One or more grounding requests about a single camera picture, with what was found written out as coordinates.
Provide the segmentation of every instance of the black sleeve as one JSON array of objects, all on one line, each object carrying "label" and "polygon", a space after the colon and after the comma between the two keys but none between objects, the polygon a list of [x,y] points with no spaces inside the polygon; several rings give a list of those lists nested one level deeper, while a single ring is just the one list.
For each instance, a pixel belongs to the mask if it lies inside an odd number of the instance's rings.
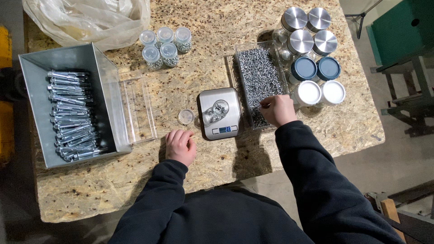
[{"label": "black sleeve", "polygon": [[108,243],[158,243],[173,211],[184,203],[182,184],[187,171],[187,166],[176,160],[157,164]]},{"label": "black sleeve", "polygon": [[304,232],[315,243],[403,243],[301,121],[276,130]]}]

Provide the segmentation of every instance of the dark blue jar lid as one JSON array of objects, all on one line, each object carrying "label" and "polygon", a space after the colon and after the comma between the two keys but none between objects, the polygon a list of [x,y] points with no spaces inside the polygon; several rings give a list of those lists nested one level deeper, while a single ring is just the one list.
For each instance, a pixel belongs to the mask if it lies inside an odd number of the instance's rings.
[{"label": "dark blue jar lid", "polygon": [[341,74],[341,65],[332,57],[323,57],[316,62],[318,66],[318,77],[323,81],[336,79]]},{"label": "dark blue jar lid", "polygon": [[315,61],[308,57],[297,58],[291,65],[291,75],[299,81],[311,80],[316,71]]}]

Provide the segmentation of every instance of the yellow object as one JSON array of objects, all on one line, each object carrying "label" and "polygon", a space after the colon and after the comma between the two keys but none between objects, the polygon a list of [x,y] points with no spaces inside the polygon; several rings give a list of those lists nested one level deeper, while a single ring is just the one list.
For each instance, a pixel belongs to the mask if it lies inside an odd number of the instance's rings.
[{"label": "yellow object", "polygon": [[0,168],[9,162],[14,151],[13,105],[0,101]]},{"label": "yellow object", "polygon": [[0,26],[0,69],[12,67],[12,38],[6,27]]}]

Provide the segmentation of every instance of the osb board surface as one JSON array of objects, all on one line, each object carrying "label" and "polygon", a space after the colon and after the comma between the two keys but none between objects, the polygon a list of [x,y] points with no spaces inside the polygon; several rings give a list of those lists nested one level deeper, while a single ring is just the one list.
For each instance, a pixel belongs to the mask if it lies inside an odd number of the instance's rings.
[{"label": "osb board surface", "polygon": [[[164,156],[161,139],[172,129],[195,132],[193,139],[197,143],[197,157],[184,181],[187,193],[282,170],[273,131],[251,130],[245,116],[246,130],[241,136],[212,142],[202,138],[197,119],[194,124],[182,126],[176,117],[184,108],[193,110],[198,116],[196,97],[203,90],[228,86],[238,88],[236,79],[230,78],[231,72],[228,72],[231,62],[225,63],[224,57],[233,55],[235,44],[264,40],[258,37],[274,29],[283,11],[291,6],[305,11],[324,7],[330,12],[332,24],[329,30],[339,41],[332,56],[342,65],[339,81],[347,91],[342,104],[324,108],[314,117],[299,112],[298,118],[312,128],[334,157],[384,142],[383,128],[338,0],[152,1],[149,28],[186,26],[192,31],[194,48],[180,56],[177,67],[159,71],[146,69],[141,57],[143,46],[139,41],[105,54],[119,67],[120,73],[144,69],[158,139],[134,145],[132,153],[119,158],[46,169],[34,130],[35,170],[42,220],[73,221],[131,206],[153,167]],[[28,31],[30,52],[59,47],[33,22]]]}]

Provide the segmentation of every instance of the jar lid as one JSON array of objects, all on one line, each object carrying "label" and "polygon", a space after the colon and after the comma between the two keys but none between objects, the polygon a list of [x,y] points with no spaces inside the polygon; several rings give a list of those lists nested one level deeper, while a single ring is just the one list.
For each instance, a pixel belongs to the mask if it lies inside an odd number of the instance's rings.
[{"label": "jar lid", "polygon": [[169,27],[161,27],[157,30],[157,39],[161,43],[169,43],[173,41],[173,31]]},{"label": "jar lid", "polygon": [[341,74],[341,65],[332,57],[323,57],[316,62],[318,66],[318,77],[323,81],[336,79]]},{"label": "jar lid", "polygon": [[317,104],[321,100],[321,89],[315,82],[306,80],[297,87],[297,95],[301,102],[307,105]]},{"label": "jar lid", "polygon": [[313,47],[313,38],[306,30],[296,30],[286,41],[290,52],[297,56],[306,55]]},{"label": "jar lid", "polygon": [[188,43],[191,41],[191,31],[187,27],[179,27],[175,31],[175,40],[177,43]]},{"label": "jar lid", "polygon": [[141,55],[145,61],[155,62],[160,58],[160,51],[155,46],[146,46]]},{"label": "jar lid", "polygon": [[191,124],[194,121],[194,113],[189,109],[183,109],[178,114],[178,120],[183,125]]},{"label": "jar lid", "polygon": [[338,40],[336,36],[328,30],[320,30],[313,36],[312,50],[320,55],[327,56],[336,50]]},{"label": "jar lid", "polygon": [[172,59],[178,55],[178,49],[173,43],[164,43],[160,47],[160,54],[165,59]]},{"label": "jar lid", "polygon": [[321,85],[321,89],[324,103],[335,105],[342,103],[345,99],[344,86],[335,80],[326,81]]},{"label": "jar lid", "polygon": [[307,15],[297,7],[288,8],[282,15],[282,26],[289,32],[303,28],[307,23]]},{"label": "jar lid", "polygon": [[330,14],[323,8],[313,8],[310,10],[307,19],[306,27],[313,33],[327,29],[332,21]]},{"label": "jar lid", "polygon": [[140,42],[145,46],[153,46],[157,42],[157,36],[152,30],[144,30],[138,36]]},{"label": "jar lid", "polygon": [[317,67],[308,57],[297,58],[291,65],[291,75],[299,81],[310,80],[315,77]]}]

